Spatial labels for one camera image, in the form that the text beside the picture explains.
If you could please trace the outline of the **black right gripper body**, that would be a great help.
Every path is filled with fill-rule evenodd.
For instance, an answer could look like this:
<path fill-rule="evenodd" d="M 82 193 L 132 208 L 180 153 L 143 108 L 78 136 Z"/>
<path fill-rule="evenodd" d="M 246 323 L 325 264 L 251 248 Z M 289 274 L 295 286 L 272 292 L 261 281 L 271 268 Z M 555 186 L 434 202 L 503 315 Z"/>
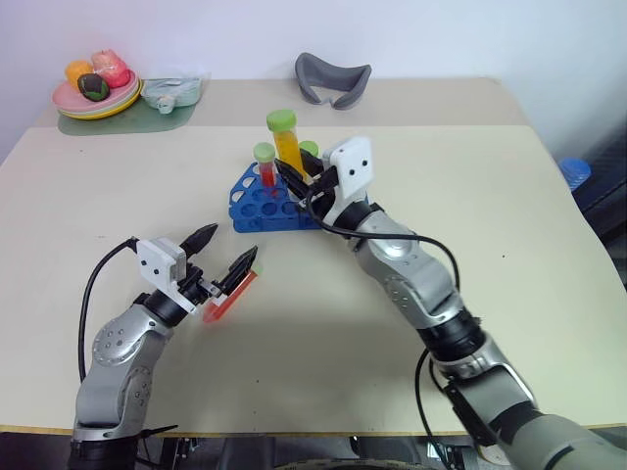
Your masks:
<path fill-rule="evenodd" d="M 308 212 L 328 212 L 335 202 L 335 188 L 339 185 L 337 168 L 324 170 L 309 187 L 304 199 Z"/>

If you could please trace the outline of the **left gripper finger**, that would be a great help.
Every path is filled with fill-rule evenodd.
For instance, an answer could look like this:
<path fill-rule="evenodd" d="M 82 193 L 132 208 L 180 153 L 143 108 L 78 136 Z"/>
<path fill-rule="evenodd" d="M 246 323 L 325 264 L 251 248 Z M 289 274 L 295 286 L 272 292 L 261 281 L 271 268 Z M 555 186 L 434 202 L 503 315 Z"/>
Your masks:
<path fill-rule="evenodd" d="M 257 257 L 258 246 L 255 245 L 240 255 L 227 269 L 226 274 L 214 282 L 221 294 L 231 295 L 252 269 Z"/>
<path fill-rule="evenodd" d="M 210 243 L 217 229 L 217 223 L 202 226 L 183 240 L 179 247 L 187 256 L 195 256 Z"/>

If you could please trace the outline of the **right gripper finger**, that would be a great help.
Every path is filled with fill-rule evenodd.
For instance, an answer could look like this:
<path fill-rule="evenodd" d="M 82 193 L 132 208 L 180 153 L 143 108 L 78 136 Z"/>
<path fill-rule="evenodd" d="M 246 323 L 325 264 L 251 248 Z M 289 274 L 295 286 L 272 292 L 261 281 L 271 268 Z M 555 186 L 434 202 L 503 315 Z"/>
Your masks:
<path fill-rule="evenodd" d="M 309 185 L 304 180 L 303 175 L 296 168 L 282 160 L 275 160 L 274 164 L 291 193 L 296 197 L 306 197 L 309 192 Z"/>
<path fill-rule="evenodd" d="M 303 168 L 306 174 L 321 174 L 324 172 L 322 160 L 305 149 L 300 150 Z"/>

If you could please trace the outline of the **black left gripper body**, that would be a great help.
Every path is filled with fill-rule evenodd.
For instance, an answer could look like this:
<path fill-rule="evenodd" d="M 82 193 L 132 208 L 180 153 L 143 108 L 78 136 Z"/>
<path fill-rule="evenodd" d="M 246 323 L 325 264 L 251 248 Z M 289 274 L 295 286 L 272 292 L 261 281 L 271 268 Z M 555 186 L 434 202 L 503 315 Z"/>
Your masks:
<path fill-rule="evenodd" d="M 193 305 L 202 305 L 208 299 L 221 295 L 219 283 L 208 281 L 203 275 L 201 268 L 188 262 L 185 277 L 178 282 L 178 292 Z"/>

